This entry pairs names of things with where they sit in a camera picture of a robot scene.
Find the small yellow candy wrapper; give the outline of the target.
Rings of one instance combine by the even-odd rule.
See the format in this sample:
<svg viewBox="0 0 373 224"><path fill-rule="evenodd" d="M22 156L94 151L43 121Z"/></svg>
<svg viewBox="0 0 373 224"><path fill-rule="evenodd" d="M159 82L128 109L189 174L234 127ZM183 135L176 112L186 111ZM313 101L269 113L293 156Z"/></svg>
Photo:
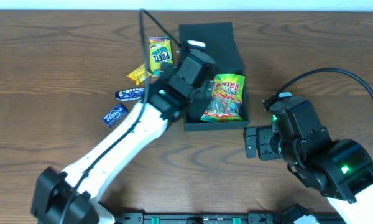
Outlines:
<svg viewBox="0 0 373 224"><path fill-rule="evenodd" d="M133 80L136 85L140 85L147 77L150 76L152 76L152 74L149 70L146 70L145 64L139 66L127 75L127 77Z"/></svg>

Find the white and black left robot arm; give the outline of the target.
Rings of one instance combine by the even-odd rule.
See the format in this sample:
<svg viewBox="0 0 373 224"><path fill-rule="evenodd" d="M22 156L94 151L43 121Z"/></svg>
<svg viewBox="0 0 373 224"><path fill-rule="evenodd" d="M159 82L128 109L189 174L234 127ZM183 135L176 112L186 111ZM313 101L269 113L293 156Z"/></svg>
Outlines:
<svg viewBox="0 0 373 224"><path fill-rule="evenodd" d="M182 53L178 65L162 63L160 76L145 87L122 123L94 149L61 172L46 168L35 185L31 214L39 223L115 223L100 200L114 178L192 101L210 96L215 61L198 49Z"/></svg>

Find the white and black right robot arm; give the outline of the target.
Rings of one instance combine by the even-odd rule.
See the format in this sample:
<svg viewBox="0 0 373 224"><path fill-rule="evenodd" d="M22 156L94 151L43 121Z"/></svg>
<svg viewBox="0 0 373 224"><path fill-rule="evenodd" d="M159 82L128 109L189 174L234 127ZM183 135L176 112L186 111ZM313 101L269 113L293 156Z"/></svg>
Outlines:
<svg viewBox="0 0 373 224"><path fill-rule="evenodd" d="M283 160L305 187L328 199L345 223L373 223L373 160L367 151L352 139L331 139L302 96L280 98L269 112L269 125L245 128L246 156Z"/></svg>

